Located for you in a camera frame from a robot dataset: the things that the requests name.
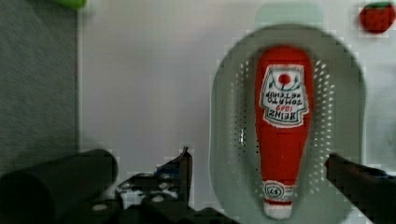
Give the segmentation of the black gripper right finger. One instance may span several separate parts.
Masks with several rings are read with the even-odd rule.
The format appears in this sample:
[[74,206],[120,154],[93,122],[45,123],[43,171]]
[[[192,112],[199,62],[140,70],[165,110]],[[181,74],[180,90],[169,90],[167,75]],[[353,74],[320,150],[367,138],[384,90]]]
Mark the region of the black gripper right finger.
[[396,223],[395,176],[331,153],[326,178],[374,224]]

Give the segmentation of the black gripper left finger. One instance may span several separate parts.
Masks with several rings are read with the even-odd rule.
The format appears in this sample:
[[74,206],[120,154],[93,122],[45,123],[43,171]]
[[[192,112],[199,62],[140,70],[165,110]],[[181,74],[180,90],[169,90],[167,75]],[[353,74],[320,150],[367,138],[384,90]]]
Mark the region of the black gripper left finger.
[[189,206],[192,155],[188,147],[154,173],[133,175],[115,188],[122,209],[116,224],[239,224],[219,211]]

